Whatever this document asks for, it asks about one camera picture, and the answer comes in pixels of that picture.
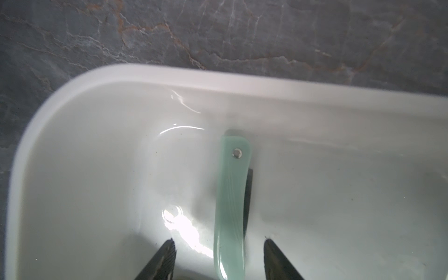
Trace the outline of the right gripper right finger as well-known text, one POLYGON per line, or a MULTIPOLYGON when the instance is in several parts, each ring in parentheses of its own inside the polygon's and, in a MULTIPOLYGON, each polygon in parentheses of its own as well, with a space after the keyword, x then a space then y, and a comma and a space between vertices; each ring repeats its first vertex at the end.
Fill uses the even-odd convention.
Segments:
POLYGON ((264 242, 266 280, 304 280, 272 239, 264 242))

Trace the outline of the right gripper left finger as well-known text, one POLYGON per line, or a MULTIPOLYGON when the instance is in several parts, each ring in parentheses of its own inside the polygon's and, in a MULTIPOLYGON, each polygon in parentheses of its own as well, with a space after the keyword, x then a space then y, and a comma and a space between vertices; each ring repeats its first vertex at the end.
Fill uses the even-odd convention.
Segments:
POLYGON ((175 241, 173 239, 165 241, 135 280, 172 280, 176 254, 175 241))

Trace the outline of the white plastic storage box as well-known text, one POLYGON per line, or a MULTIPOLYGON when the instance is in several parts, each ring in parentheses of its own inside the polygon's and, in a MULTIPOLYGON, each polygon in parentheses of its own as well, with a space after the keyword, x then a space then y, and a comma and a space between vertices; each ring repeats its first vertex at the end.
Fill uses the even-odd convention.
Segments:
POLYGON ((245 265, 273 239, 307 280, 448 277, 446 97, 121 64, 59 88, 10 179, 8 280, 133 280, 173 239, 214 264, 227 135, 251 147, 245 265))

